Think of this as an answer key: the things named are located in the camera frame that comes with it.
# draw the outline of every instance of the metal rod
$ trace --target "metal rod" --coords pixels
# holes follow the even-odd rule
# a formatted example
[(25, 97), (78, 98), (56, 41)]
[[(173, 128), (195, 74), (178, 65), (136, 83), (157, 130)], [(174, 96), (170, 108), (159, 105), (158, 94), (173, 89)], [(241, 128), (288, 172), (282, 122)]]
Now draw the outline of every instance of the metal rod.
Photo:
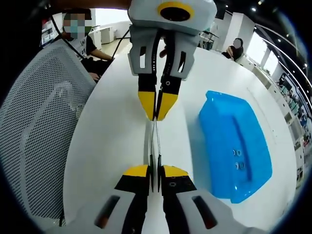
[(153, 138), (154, 138), (155, 120), (153, 120), (152, 139), (151, 139), (151, 155), (153, 154)]
[(160, 153), (160, 140), (159, 140), (159, 131), (158, 131), (158, 126), (157, 126), (157, 120), (155, 122), (156, 122), (156, 132), (157, 132), (158, 154), (161, 155), (161, 153)]

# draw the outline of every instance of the black cable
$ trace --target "black cable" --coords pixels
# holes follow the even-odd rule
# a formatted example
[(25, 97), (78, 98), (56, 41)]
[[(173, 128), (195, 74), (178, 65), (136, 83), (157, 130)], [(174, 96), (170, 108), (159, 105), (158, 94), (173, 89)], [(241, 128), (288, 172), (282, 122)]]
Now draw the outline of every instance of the black cable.
[(92, 26), (92, 28), (100, 27), (101, 25)]
[(66, 40), (62, 37), (62, 33), (59, 31), (59, 28), (57, 26), (57, 24), (55, 23), (55, 20), (53, 18), (53, 15), (51, 14), (51, 20), (52, 20), (52, 23), (55, 27), (55, 30), (57, 31), (58, 35), (60, 36), (60, 38), (62, 38), (62, 40), (79, 56), (81, 57), (82, 59), (84, 59), (84, 57)]
[(63, 220), (64, 220), (64, 208), (62, 209), (62, 213), (60, 214), (60, 217), (59, 217), (59, 223), (58, 223), (59, 227), (63, 226)]
[(117, 47), (116, 47), (116, 49), (115, 49), (115, 51), (114, 51), (114, 53), (113, 53), (112, 60), (114, 60), (114, 56), (115, 56), (115, 54), (116, 54), (116, 52), (117, 52), (117, 49), (118, 49), (118, 47), (120, 46), (121, 41), (122, 41), (122, 40), (126, 37), (126, 35), (128, 34), (129, 30), (130, 30), (130, 29), (128, 29), (128, 31), (125, 33), (125, 35), (123, 35), (122, 38), (120, 39), (120, 41), (118, 42), (118, 45), (117, 45)]

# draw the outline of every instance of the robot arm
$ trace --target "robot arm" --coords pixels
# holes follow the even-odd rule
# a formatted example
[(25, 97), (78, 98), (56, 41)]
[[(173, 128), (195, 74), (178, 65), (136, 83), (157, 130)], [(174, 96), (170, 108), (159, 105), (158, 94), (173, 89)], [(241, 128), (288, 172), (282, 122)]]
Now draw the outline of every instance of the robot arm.
[[(237, 222), (227, 205), (208, 191), (197, 190), (186, 171), (158, 161), (157, 173), (170, 234), (266, 233)], [(151, 165), (129, 168), (110, 193), (87, 203), (73, 222), (46, 233), (140, 234), (148, 209), (151, 176)]]
[[(138, 75), (138, 96), (149, 120), (163, 120), (178, 97), (194, 63), (199, 33), (214, 21), (212, 0), (133, 0), (128, 11), (131, 43), (129, 61)], [(167, 60), (156, 103), (156, 58), (161, 37), (166, 39)], [(141, 51), (146, 52), (145, 67), (140, 68)]]

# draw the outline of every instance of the face mask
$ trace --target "face mask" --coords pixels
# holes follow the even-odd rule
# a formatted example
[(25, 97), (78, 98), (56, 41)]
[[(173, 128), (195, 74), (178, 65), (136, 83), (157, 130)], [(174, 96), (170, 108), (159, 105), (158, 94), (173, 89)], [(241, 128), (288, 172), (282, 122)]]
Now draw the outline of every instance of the face mask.
[(81, 39), (89, 34), (91, 31), (91, 20), (70, 20), (70, 26), (64, 26), (66, 33), (70, 34), (71, 38)]

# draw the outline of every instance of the black hair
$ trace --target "black hair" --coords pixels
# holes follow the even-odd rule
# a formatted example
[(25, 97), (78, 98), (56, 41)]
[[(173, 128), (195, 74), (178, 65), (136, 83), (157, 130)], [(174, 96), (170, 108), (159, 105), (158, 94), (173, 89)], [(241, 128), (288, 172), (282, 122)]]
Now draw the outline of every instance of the black hair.
[(243, 39), (242, 38), (235, 38), (235, 40), (240, 40), (240, 47), (243, 47), (243, 44), (244, 44), (244, 42), (243, 42)]
[(84, 9), (84, 8), (73, 8), (62, 11), (63, 14), (85, 14), (86, 20), (91, 20), (91, 10), (90, 9)]

